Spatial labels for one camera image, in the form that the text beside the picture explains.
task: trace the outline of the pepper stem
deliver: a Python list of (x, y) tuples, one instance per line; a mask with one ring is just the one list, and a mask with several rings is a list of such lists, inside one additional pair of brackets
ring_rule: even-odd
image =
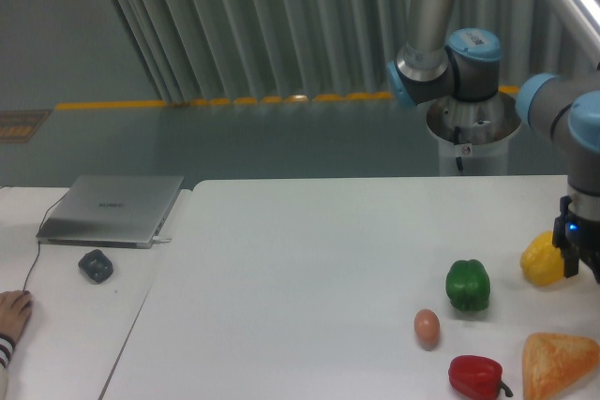
[(507, 397), (513, 396), (513, 392), (510, 390), (510, 388), (508, 386), (506, 386), (504, 384), (504, 382), (502, 380), (500, 380), (500, 389), (504, 389), (504, 395), (506, 395)]

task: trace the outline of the white table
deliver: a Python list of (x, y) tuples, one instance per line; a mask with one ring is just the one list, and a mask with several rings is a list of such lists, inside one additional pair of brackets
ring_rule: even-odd
[[(447, 377), (461, 354), (501, 363), (521, 398), (529, 333), (600, 340), (588, 268), (537, 289), (518, 265), (565, 188), (561, 176), (201, 183), (105, 398), (461, 398)], [(492, 294), (466, 317), (444, 280), (473, 258)], [(425, 307), (442, 323), (433, 351), (413, 333)], [(600, 379), (576, 389), (597, 398)]]
[[(39, 222), (65, 192), (0, 190), (0, 291), (23, 287), (38, 251)], [(166, 235), (189, 194), (182, 191), (173, 207)], [(114, 273), (95, 285), (77, 266), (91, 247), (43, 245), (27, 287), (35, 307), (8, 369), (7, 400), (98, 399), (168, 248), (103, 248)]]

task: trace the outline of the silver laptop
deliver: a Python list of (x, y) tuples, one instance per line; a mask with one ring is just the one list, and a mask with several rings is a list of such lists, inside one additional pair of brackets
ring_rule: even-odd
[(150, 248), (183, 177), (82, 175), (37, 238), (43, 244)]

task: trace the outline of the logo on laptop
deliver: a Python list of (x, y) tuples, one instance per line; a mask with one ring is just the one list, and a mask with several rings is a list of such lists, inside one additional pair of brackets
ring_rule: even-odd
[(125, 206), (124, 203), (99, 203), (97, 206), (100, 208), (123, 208)]

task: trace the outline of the blue joint cap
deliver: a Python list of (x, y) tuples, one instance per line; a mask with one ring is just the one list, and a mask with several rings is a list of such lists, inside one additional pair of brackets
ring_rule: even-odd
[(495, 63), (503, 57), (498, 37), (481, 28), (457, 30), (450, 35), (448, 45), (465, 58), (483, 63)]
[(517, 94), (517, 114), (524, 124), (529, 125), (529, 110), (533, 103), (533, 98), (546, 81), (557, 78), (554, 74), (538, 74), (531, 77), (521, 87)]
[(584, 94), (573, 102), (569, 130), (575, 141), (600, 154), (600, 91)]
[(406, 88), (404, 87), (404, 83), (400, 78), (400, 74), (398, 74), (398, 69), (396, 68), (396, 63), (390, 61), (387, 64), (387, 81), (389, 83), (390, 91), (394, 95), (397, 100), (397, 103), (400, 104), (401, 107), (414, 107), (414, 102), (409, 93), (406, 92)]

